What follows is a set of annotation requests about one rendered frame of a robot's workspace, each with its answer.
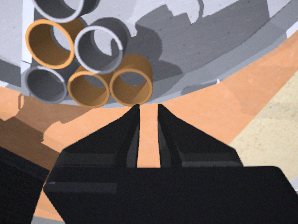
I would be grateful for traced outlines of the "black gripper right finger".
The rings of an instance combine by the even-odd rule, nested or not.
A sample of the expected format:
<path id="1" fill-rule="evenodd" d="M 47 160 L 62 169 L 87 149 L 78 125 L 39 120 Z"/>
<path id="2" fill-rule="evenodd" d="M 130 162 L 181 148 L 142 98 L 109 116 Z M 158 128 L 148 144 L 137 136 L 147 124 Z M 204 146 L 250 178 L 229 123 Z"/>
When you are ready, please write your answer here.
<path id="1" fill-rule="evenodd" d="M 171 158 L 172 167 L 244 166 L 233 147 L 176 117 L 163 104 L 158 104 L 157 126 L 160 167 L 171 167 Z"/>

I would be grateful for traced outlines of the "grey metal bushing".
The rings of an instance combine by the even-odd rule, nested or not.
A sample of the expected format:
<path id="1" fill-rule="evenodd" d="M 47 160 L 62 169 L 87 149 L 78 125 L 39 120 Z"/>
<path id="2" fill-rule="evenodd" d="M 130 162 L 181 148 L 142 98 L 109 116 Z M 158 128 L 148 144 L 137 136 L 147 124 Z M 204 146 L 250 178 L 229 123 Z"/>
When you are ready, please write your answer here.
<path id="1" fill-rule="evenodd" d="M 95 6 L 96 1 L 97 0 L 80 0 L 75 13 L 67 9 L 60 0 L 31 0 L 34 7 L 41 15 L 57 23 L 67 23 L 89 13 Z"/>
<path id="2" fill-rule="evenodd" d="M 91 42 L 92 30 L 102 30 L 110 34 L 119 46 L 120 57 L 119 54 L 105 56 L 96 51 Z M 114 19 L 101 18 L 79 32 L 75 39 L 74 50 L 78 61 L 84 68 L 96 74 L 108 74 L 120 66 L 127 45 L 128 37 L 124 27 Z"/>
<path id="3" fill-rule="evenodd" d="M 68 96 L 68 81 L 78 68 L 79 65 L 75 59 L 67 67 L 61 69 L 52 69 L 37 63 L 26 72 L 25 85 L 28 91 L 39 101 L 47 104 L 58 104 Z M 62 82 L 56 81 L 49 74 L 49 71 L 57 75 Z"/>

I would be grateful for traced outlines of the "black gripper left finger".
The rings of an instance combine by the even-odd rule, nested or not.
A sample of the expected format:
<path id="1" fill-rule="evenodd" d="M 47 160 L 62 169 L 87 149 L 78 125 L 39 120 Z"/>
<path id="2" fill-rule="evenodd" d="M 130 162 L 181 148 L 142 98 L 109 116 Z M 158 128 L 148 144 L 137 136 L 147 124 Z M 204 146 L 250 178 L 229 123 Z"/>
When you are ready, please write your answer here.
<path id="1" fill-rule="evenodd" d="M 120 118 L 62 149 L 54 167 L 60 164 L 137 167 L 139 141 L 140 104 L 135 104 Z"/>

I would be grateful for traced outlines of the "bronze bushing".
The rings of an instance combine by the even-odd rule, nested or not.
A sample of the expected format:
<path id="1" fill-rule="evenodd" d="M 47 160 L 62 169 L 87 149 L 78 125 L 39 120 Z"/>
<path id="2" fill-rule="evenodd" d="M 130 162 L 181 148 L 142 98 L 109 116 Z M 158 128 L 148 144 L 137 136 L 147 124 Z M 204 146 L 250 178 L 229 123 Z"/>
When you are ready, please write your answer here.
<path id="1" fill-rule="evenodd" d="M 57 27 L 66 35 L 72 53 L 61 49 L 55 44 L 50 33 L 51 25 Z M 41 65 L 52 69 L 61 69 L 68 66 L 76 58 L 75 39 L 84 28 L 84 24 L 78 18 L 67 23 L 57 23 L 42 18 L 28 26 L 25 33 L 25 43 L 29 53 Z"/>
<path id="2" fill-rule="evenodd" d="M 114 71 L 108 74 L 96 74 L 80 65 L 68 81 L 67 88 L 69 95 L 80 106 L 90 109 L 100 108 L 104 106 L 110 98 L 110 81 L 113 73 Z M 104 83 L 105 87 L 95 87 L 91 85 L 85 79 L 84 74 L 97 77 Z"/>
<path id="3" fill-rule="evenodd" d="M 128 85 L 120 78 L 120 74 L 125 72 L 141 74 L 147 81 L 138 86 Z M 124 106 L 133 107 L 135 104 L 140 104 L 140 106 L 145 104 L 153 93 L 152 67 L 149 61 L 137 54 L 124 56 L 110 81 L 110 92 L 113 98 Z"/>

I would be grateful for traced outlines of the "grey round turntable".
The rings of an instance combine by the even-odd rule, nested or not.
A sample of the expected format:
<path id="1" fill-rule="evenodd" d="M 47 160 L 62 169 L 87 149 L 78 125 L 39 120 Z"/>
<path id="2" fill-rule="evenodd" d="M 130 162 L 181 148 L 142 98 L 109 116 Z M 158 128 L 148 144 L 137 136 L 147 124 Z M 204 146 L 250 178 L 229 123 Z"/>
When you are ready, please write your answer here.
<path id="1" fill-rule="evenodd" d="M 31 0 L 0 0 L 0 86 L 26 96 L 25 74 L 38 62 L 25 33 L 41 18 Z M 298 29 L 298 0 L 97 0 L 78 17 L 85 28 L 101 18 L 124 27 L 124 56 L 151 64 L 146 105 L 218 84 L 275 50 Z"/>

